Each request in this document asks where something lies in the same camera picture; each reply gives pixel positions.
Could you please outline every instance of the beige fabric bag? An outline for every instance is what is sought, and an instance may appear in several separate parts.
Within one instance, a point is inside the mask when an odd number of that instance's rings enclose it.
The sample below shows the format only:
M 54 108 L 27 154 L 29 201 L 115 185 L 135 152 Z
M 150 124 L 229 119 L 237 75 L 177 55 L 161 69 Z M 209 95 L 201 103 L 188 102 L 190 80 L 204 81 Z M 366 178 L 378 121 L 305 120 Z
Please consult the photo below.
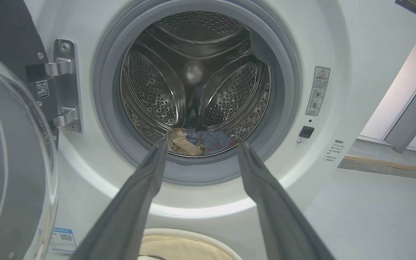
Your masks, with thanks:
M 167 260 L 240 260 L 240 257 L 233 250 L 224 244 L 222 245 L 229 252 L 221 247 L 195 238 L 178 235 L 144 235 L 139 255 L 157 256 Z

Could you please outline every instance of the clothing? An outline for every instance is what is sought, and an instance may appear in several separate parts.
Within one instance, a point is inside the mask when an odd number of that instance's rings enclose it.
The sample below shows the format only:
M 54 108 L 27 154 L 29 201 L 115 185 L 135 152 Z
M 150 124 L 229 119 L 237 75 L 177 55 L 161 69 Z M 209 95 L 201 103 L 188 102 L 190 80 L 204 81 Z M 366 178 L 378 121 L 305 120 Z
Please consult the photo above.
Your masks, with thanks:
M 168 131 L 169 149 L 187 156 L 212 155 L 238 143 L 223 131 L 196 131 L 194 128 L 175 128 Z

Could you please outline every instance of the stainless steel drum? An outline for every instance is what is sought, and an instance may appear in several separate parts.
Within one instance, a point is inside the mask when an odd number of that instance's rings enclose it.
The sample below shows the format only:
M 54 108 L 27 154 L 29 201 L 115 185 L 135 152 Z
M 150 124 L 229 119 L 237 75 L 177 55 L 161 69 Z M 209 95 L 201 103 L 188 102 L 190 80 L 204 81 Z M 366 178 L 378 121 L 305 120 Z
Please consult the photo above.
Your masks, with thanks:
M 178 127 L 244 140 L 266 111 L 269 86 L 269 66 L 253 55 L 247 27 L 186 12 L 153 23 L 130 44 L 120 89 L 127 117 L 154 143 Z

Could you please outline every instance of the blue label sticker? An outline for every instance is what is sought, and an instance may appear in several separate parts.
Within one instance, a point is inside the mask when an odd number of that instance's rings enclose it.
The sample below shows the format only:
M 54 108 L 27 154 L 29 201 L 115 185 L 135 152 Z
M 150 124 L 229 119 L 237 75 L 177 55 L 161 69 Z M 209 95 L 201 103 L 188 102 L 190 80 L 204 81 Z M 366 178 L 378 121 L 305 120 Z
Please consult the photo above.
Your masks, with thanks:
M 67 253 L 75 253 L 76 251 L 76 242 L 71 229 L 55 227 L 49 244 L 51 245 L 52 250 Z

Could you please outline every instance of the hinge screw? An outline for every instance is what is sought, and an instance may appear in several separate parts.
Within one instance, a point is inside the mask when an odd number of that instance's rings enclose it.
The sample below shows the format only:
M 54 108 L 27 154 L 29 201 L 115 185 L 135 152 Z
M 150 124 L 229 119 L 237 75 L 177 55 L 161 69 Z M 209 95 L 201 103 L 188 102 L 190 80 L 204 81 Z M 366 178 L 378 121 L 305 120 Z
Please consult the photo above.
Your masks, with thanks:
M 61 44 L 61 51 L 65 54 L 70 52 L 70 45 L 68 43 Z

